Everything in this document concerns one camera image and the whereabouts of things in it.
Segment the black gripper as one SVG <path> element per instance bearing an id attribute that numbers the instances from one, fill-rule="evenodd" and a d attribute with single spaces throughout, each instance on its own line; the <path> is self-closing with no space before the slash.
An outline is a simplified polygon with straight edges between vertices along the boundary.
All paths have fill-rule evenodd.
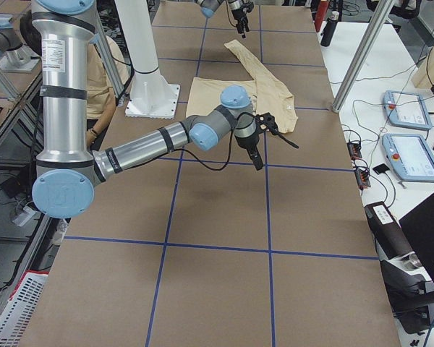
<path id="1" fill-rule="evenodd" d="M 250 0 L 228 0 L 227 4 L 233 18 L 237 21 L 235 28 L 244 38 L 244 33 L 250 31 L 247 14 L 254 9 L 254 3 Z"/>
<path id="2" fill-rule="evenodd" d="M 242 130 L 236 131 L 236 140 L 238 145 L 247 151 L 255 169 L 257 171 L 263 168 L 263 159 L 257 148 L 259 143 L 259 134 L 257 132 L 246 133 Z"/>

